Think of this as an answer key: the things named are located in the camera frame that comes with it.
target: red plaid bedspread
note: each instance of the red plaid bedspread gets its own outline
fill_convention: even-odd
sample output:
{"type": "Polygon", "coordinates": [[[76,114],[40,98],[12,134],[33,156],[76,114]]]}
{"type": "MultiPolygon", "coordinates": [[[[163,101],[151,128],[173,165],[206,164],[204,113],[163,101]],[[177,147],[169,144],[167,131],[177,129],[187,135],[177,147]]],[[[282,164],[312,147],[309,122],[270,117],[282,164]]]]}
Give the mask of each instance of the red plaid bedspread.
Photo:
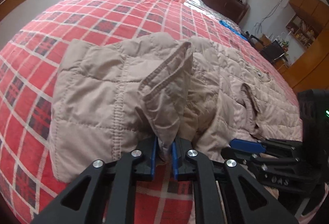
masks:
{"type": "MultiPolygon", "coordinates": [[[[239,49],[269,72],[297,104],[291,88],[250,44],[216,21],[169,0],[62,0],[19,31],[0,52],[0,192],[22,223],[30,223],[65,184],[52,173],[47,137],[56,72],[69,42],[99,46],[167,32],[239,49]]],[[[137,187],[135,223],[188,222],[192,186],[159,166],[154,182],[137,187]]]]}

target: beige quilted jacket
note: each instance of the beige quilted jacket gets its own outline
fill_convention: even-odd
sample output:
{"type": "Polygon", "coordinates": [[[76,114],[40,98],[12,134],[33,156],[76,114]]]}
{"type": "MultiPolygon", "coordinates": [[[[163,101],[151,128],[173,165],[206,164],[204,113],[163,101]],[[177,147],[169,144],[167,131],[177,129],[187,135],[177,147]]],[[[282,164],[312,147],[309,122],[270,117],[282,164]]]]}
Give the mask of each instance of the beige quilted jacket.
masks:
{"type": "Polygon", "coordinates": [[[301,140],[299,110],[236,49],[155,33],[102,48],[74,40],[59,68],[50,157],[69,182],[93,160],[118,160],[155,134],[162,159],[176,135],[209,158],[233,138],[301,140]]]}

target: triangular cutout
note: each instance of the triangular cutout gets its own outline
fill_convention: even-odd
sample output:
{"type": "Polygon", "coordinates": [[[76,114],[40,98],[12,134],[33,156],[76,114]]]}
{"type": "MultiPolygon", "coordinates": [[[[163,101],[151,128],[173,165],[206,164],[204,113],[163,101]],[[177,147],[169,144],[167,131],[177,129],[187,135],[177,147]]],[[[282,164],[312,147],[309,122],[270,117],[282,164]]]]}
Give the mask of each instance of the triangular cutout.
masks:
{"type": "Polygon", "coordinates": [[[61,201],[61,204],[72,210],[78,211],[82,205],[91,177],[85,177],[78,185],[74,187],[61,201]]]}
{"type": "Polygon", "coordinates": [[[240,176],[239,182],[251,211],[267,205],[267,200],[244,177],[240,176]]]}

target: bed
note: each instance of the bed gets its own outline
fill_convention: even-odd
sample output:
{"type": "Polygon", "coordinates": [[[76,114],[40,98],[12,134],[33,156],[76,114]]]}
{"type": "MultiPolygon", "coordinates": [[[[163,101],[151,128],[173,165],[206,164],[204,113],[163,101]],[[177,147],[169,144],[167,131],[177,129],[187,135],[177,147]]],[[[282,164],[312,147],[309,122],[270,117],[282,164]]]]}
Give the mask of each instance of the bed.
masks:
{"type": "MultiPolygon", "coordinates": [[[[47,137],[56,73],[69,42],[76,38],[104,46],[160,31],[240,50],[298,104],[280,74],[247,41],[197,10],[170,0],[62,0],[0,52],[0,192],[21,223],[30,223],[66,186],[52,173],[47,137]]],[[[192,185],[174,181],[170,172],[170,165],[158,166],[153,182],[138,184],[136,224],[188,223],[192,185]]]]}

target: silver bolt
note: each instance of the silver bolt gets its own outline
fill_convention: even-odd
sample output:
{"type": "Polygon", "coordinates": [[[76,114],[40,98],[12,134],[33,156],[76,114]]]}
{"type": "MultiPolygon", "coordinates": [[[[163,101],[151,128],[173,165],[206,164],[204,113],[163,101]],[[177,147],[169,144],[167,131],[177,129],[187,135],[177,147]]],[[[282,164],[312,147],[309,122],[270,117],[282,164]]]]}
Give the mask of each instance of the silver bolt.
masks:
{"type": "Polygon", "coordinates": [[[102,160],[96,160],[93,162],[93,167],[99,168],[101,166],[103,166],[103,161],[102,160]]]}
{"type": "Polygon", "coordinates": [[[198,155],[198,152],[196,150],[189,150],[187,152],[187,155],[188,156],[191,156],[191,157],[194,157],[194,156],[197,156],[198,155]]]}
{"type": "Polygon", "coordinates": [[[133,157],[139,157],[139,156],[142,155],[142,152],[140,150],[134,150],[134,151],[131,152],[131,155],[133,157]]]}
{"type": "Polygon", "coordinates": [[[232,160],[232,159],[228,159],[226,161],[226,165],[229,166],[229,167],[235,167],[236,166],[236,161],[232,160]]]}

